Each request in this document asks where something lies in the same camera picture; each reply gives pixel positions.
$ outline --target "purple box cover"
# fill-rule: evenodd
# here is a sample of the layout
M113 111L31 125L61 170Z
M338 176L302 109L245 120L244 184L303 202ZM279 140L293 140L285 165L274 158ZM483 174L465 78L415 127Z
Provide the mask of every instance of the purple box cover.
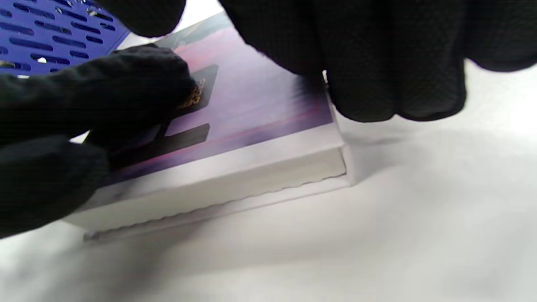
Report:
M157 44L197 81L171 120L112 152L107 185L332 122L322 78L306 79L246 45L225 13Z

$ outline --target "black rectangle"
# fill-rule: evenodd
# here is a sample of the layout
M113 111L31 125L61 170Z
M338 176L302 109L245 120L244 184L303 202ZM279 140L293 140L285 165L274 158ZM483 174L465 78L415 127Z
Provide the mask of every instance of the black rectangle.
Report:
M209 135L209 129L209 124L203 124L172 136L159 137L138 148L114 154L110 157L110 168L114 171L129 167L164 154L205 142Z

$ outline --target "white surface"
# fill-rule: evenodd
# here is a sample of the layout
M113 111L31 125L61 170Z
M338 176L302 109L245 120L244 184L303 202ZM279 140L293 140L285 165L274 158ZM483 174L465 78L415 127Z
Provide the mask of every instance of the white surface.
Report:
M537 68L467 76L453 118L344 123L353 188L105 245L3 240L0 300L536 301Z

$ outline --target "gloved hand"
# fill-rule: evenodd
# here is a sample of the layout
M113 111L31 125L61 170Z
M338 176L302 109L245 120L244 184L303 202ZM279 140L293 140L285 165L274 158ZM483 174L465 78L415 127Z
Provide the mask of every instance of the gloved hand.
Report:
M99 0L146 37L175 28L185 0ZM246 43L297 74L327 70L356 121L459 112L463 60L514 71L537 61L534 0L220 0Z
M106 150L69 138L156 124L195 81L155 45L44 76L0 76L0 238L69 215L108 173Z

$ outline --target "gloved finger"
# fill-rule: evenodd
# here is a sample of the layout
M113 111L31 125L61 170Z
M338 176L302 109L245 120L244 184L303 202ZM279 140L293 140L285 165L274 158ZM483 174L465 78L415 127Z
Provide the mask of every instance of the gloved finger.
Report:
M537 62L534 0L471 0L466 31L466 55L483 68L515 71Z
M311 5L298 0L220 0L244 41L296 74L321 74Z
M161 37L171 33L185 10L186 0L98 0L133 33Z
M107 174L103 150L70 143L64 136L0 148L0 238L69 215Z
M389 3L313 0L332 101L362 122L395 113Z
M137 46L46 76L0 78L0 146L158 121L194 87L167 48Z
M399 115L436 120L464 106L465 2L393 1L392 57Z

